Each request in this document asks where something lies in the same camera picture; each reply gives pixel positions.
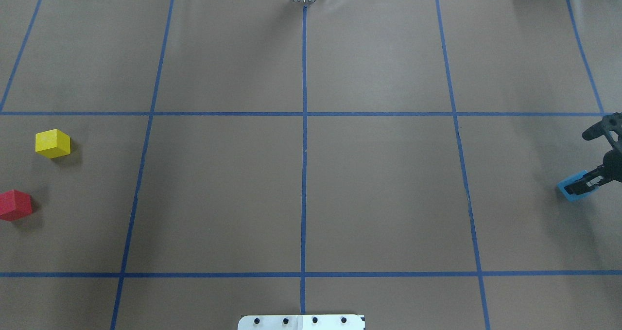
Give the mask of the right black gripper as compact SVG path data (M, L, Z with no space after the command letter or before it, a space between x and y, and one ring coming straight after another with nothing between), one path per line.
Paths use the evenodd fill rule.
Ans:
M566 179L566 193L569 195L587 195L596 191L605 182L622 182L622 155L611 149L604 155L602 168L595 168L581 173L580 177Z

